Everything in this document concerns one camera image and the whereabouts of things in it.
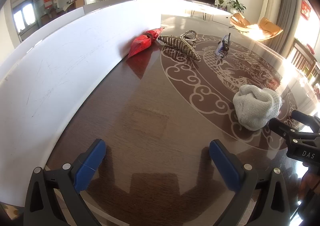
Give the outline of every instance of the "knit fabric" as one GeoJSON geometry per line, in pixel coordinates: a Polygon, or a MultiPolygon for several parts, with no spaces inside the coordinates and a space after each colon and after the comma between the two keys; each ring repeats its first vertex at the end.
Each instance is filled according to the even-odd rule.
{"type": "Polygon", "coordinates": [[[281,97],[271,89],[242,85],[233,97],[239,123],[248,130],[258,130],[279,115],[281,97]]]}

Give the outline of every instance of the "screw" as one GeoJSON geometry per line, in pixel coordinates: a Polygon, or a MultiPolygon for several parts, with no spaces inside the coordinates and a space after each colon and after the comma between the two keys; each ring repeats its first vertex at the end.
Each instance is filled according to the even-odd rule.
{"type": "Polygon", "coordinates": [[[37,167],[37,168],[35,168],[34,170],[33,170],[33,172],[35,172],[35,173],[39,173],[41,171],[41,168],[40,167],[37,167]]]}
{"type": "Polygon", "coordinates": [[[252,165],[250,164],[244,164],[243,166],[246,170],[251,170],[252,169],[252,165]]]}
{"type": "Polygon", "coordinates": [[[65,164],[62,166],[62,168],[63,168],[64,170],[68,170],[70,167],[71,167],[71,165],[70,165],[69,163],[65,163],[65,164]]]}
{"type": "Polygon", "coordinates": [[[275,173],[277,173],[277,174],[280,174],[280,172],[281,172],[279,168],[274,168],[273,171],[274,171],[275,173]]]}

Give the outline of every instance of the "red plastic bag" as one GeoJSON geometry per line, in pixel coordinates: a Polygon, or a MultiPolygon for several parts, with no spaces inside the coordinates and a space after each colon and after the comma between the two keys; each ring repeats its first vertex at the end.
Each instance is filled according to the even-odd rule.
{"type": "Polygon", "coordinates": [[[157,39],[163,29],[164,28],[147,30],[144,34],[135,38],[131,43],[128,58],[150,47],[151,43],[157,39]]]}

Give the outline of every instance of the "flower vase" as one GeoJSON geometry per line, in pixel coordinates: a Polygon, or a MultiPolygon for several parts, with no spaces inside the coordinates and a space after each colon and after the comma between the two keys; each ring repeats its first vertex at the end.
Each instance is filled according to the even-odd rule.
{"type": "Polygon", "coordinates": [[[236,9],[236,8],[231,8],[230,9],[230,13],[232,13],[232,14],[236,14],[236,13],[238,13],[239,11],[236,9]]]}

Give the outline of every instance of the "curtain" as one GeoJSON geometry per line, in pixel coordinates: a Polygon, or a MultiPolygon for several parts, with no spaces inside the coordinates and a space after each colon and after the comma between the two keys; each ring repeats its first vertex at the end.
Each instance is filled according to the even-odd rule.
{"type": "Polygon", "coordinates": [[[260,23],[263,17],[266,17],[272,23],[276,23],[279,15],[280,5],[281,0],[263,0],[258,23],[260,23]]]}
{"type": "Polygon", "coordinates": [[[297,0],[281,0],[279,15],[276,24],[283,29],[283,32],[271,39],[267,46],[282,54],[282,50],[290,34],[292,20],[296,10],[297,0]]]}

